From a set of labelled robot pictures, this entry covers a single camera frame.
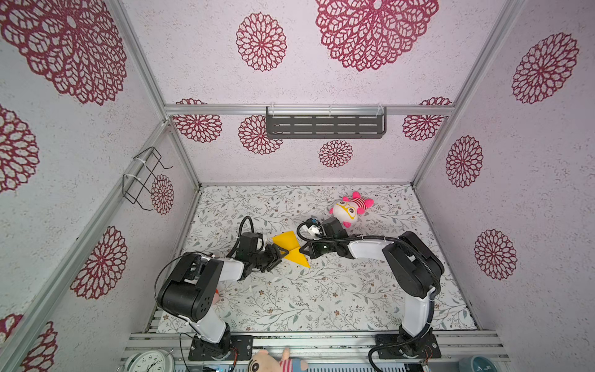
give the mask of black cable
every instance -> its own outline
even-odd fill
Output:
[[[184,350],[182,350],[182,335],[186,335],[193,340],[194,340],[194,336],[191,336],[187,333],[180,333],[180,353],[182,354],[182,361],[184,362],[184,365],[186,366],[186,370],[190,371],[190,369],[188,368],[188,365],[186,364],[186,359],[184,359]]]
[[[242,222],[240,222],[240,229],[237,232],[236,243],[233,245],[233,248],[226,255],[227,258],[231,258],[236,253],[237,246],[240,245],[240,237],[242,236],[242,230],[244,228],[244,224],[245,224],[246,220],[248,220],[248,222],[250,222],[250,230],[252,232],[254,232],[254,224],[252,222],[252,217],[250,217],[249,215],[247,215],[246,217],[244,217],[244,219],[242,220]]]
[[[411,343],[413,341],[417,341],[420,338],[424,337],[426,333],[428,333],[428,331],[430,330],[431,327],[431,322],[432,322],[432,318],[434,317],[434,299],[431,297],[430,295],[430,311],[428,312],[428,317],[425,321],[425,325],[424,328],[422,328],[422,330],[415,335],[414,337],[403,341],[403,342],[398,342],[398,343],[388,343],[386,345],[381,345],[381,346],[375,346],[373,348],[371,348],[368,351],[368,362],[370,363],[370,365],[372,366],[372,368],[376,371],[376,372],[384,372],[383,370],[381,370],[380,368],[378,368],[378,366],[376,365],[376,363],[374,363],[374,361],[372,360],[372,355],[380,350],[385,350],[385,349],[392,349],[392,348],[398,348],[401,347],[403,345],[407,345],[408,343]]]
[[[383,372],[380,368],[378,368],[373,360],[372,360],[372,354],[379,351],[379,350],[384,350],[384,349],[391,349],[391,348],[398,348],[400,346],[406,345],[408,343],[411,343],[413,341],[416,341],[420,338],[422,338],[423,336],[425,336],[426,333],[428,333],[428,331],[430,330],[431,327],[431,321],[434,317],[434,299],[436,298],[436,296],[440,293],[441,287],[440,287],[440,282],[438,280],[438,277],[436,276],[436,274],[434,273],[434,271],[431,269],[431,267],[428,265],[428,262],[426,262],[426,260],[424,259],[424,257],[417,251],[417,249],[415,249],[414,247],[412,247],[410,244],[408,244],[407,242],[395,238],[395,237],[389,237],[389,236],[381,236],[381,235],[364,235],[364,236],[354,236],[354,237],[344,237],[344,238],[340,238],[340,239],[320,239],[320,240],[314,240],[314,239],[310,239],[307,237],[304,237],[301,232],[300,229],[302,228],[302,226],[307,225],[308,222],[302,222],[300,223],[300,225],[297,226],[297,236],[304,240],[305,242],[309,242],[309,243],[344,243],[344,242],[354,242],[357,240],[366,240],[366,239],[377,239],[377,240],[388,240],[394,243],[397,243],[398,245],[401,245],[402,247],[406,248],[407,252],[410,253],[411,255],[413,255],[418,261],[419,263],[424,267],[424,269],[428,272],[428,274],[430,275],[430,277],[432,278],[432,282],[435,288],[435,291],[430,293],[429,297],[430,297],[430,310],[428,312],[428,318],[426,319],[426,324],[424,326],[424,328],[414,337],[404,341],[404,342],[399,342],[399,343],[391,343],[391,344],[387,344],[387,345],[382,345],[382,346],[376,346],[374,348],[371,348],[370,351],[368,352],[368,361],[369,363],[372,365],[372,367],[374,368],[374,370],[376,372]]]

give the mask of aluminum rail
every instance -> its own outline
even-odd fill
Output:
[[[267,349],[268,352],[279,358],[283,349],[289,347],[292,356],[307,360],[310,363],[346,363],[368,362],[368,351],[375,346],[374,336],[391,332],[232,332],[234,335],[254,336],[253,348]],[[442,352],[441,358],[431,359],[430,362],[458,362],[460,359],[471,355],[485,355],[492,361],[510,361],[508,354],[502,346],[502,341],[496,331],[479,330],[435,330],[434,335]],[[139,352],[151,349],[171,350],[176,361],[181,362],[182,352],[188,355],[191,339],[183,336],[180,350],[179,333],[133,333],[126,344],[122,361]],[[377,362],[419,362],[421,359],[395,359],[381,360],[374,354]],[[231,364],[233,361],[217,361],[217,364]],[[188,361],[188,365],[199,365],[203,362]]]
[[[165,105],[167,115],[379,115],[382,105]],[[387,105],[387,115],[451,115],[451,105]]]

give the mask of floral tablecloth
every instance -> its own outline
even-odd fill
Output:
[[[436,298],[434,329],[476,329],[444,256],[410,186],[209,186],[202,191],[183,251],[225,255],[242,218],[252,217],[256,232],[269,238],[295,231],[311,216],[324,219],[334,201],[358,191],[374,205],[350,233],[398,236],[413,231],[444,263],[442,292]],[[244,231],[249,231],[246,223]],[[396,330],[404,292],[389,266],[375,260],[349,260],[327,254],[311,268],[283,260],[270,273],[253,273],[241,282],[222,282],[217,314],[232,332]],[[164,313],[158,332],[191,332]]]

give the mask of white wall with red floral pattern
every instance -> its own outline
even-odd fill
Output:
[[[519,371],[592,369],[595,7],[532,0],[418,191]]]
[[[123,0],[174,104],[450,104],[503,1]],[[262,116],[174,121],[202,182],[410,182],[441,117],[382,140],[271,140]]]
[[[102,1],[58,6],[0,0],[0,343],[160,122],[127,53]],[[171,161],[179,163],[170,152]],[[187,177],[170,181],[176,203],[186,208]],[[155,187],[160,210],[176,208],[169,206],[167,180]],[[152,205],[150,199],[145,202]],[[168,219],[163,239],[170,244],[184,212],[176,211],[178,220]],[[70,318],[51,317],[23,370],[46,371],[55,360],[80,353],[70,343],[75,333],[112,324],[111,338],[107,332],[85,333],[99,341],[88,350],[105,351],[114,339],[114,345],[121,346],[130,329],[142,329],[139,322],[150,311],[151,296],[144,287],[130,284],[130,269],[149,264],[156,269],[155,263],[171,255],[172,248],[137,242],[135,229],[127,221],[107,229],[105,244],[96,248],[86,271],[73,283],[82,305],[71,304],[63,312]],[[131,308],[138,303],[135,309],[140,311],[143,305],[143,320],[134,314],[116,315],[124,303],[106,301],[114,293],[135,299]],[[93,312],[84,313],[91,303]],[[105,322],[99,314],[109,311],[113,319]],[[121,329],[115,332],[118,325]],[[111,361],[119,352],[121,348],[110,349],[102,357]]]

